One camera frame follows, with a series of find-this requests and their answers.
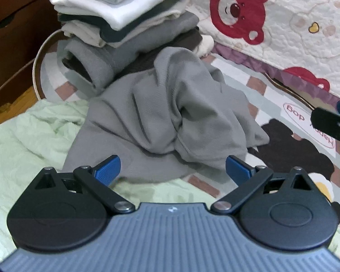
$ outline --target quilted blanket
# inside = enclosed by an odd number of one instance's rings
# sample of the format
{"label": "quilted blanket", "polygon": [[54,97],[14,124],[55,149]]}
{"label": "quilted blanket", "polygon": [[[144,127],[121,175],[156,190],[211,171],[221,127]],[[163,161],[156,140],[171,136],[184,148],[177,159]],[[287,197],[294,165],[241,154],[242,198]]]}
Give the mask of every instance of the quilted blanket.
{"label": "quilted blanket", "polygon": [[340,0],[192,0],[200,30],[340,97]]}

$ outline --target gray ribbed plate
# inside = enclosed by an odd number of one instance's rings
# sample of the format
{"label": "gray ribbed plate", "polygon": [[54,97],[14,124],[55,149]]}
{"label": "gray ribbed plate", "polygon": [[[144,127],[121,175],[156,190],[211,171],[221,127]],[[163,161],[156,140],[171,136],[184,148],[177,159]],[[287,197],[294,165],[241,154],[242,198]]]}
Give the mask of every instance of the gray ribbed plate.
{"label": "gray ribbed plate", "polygon": [[4,272],[339,272],[327,249],[277,253],[247,239],[228,216],[209,213],[202,203],[142,203],[112,218],[89,244],[60,254],[18,249]]}

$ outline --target purple ruffle trim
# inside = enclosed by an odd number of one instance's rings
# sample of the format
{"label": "purple ruffle trim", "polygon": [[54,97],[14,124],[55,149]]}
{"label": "purple ruffle trim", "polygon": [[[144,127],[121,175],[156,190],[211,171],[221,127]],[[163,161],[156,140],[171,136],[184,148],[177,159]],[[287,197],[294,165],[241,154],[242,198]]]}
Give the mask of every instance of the purple ruffle trim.
{"label": "purple ruffle trim", "polygon": [[332,95],[331,93],[321,89],[318,86],[313,85],[312,83],[309,83],[297,76],[291,75],[290,73],[287,73],[283,70],[279,70],[276,67],[273,67],[267,63],[245,55],[222,44],[215,43],[212,52],[219,54],[220,56],[233,61],[234,63],[242,64],[256,72],[266,73],[272,79],[275,78],[279,80],[285,86],[304,91],[308,93],[312,98],[320,98],[324,103],[330,104],[335,108],[337,102],[340,100],[339,97]]}

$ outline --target green blanket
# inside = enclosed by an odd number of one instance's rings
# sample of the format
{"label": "green blanket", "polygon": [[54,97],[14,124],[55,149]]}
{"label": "green blanket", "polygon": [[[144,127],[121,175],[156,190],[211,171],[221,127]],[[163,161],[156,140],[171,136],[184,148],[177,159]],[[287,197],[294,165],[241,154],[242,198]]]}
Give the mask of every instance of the green blanket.
{"label": "green blanket", "polygon": [[[8,211],[43,167],[62,168],[87,109],[85,100],[60,104],[41,100],[0,125],[0,261],[15,250],[6,227]],[[136,206],[140,202],[205,202],[210,206],[215,201],[180,179],[140,185],[122,181],[112,188]],[[330,250],[340,257],[340,229]]]}

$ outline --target wooden floor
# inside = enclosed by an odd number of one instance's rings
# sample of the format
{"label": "wooden floor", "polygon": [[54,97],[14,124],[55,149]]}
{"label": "wooden floor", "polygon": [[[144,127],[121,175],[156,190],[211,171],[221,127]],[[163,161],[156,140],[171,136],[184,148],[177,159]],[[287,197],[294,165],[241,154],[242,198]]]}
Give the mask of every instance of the wooden floor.
{"label": "wooden floor", "polygon": [[34,88],[29,88],[4,112],[0,112],[0,124],[25,112],[38,101]]}

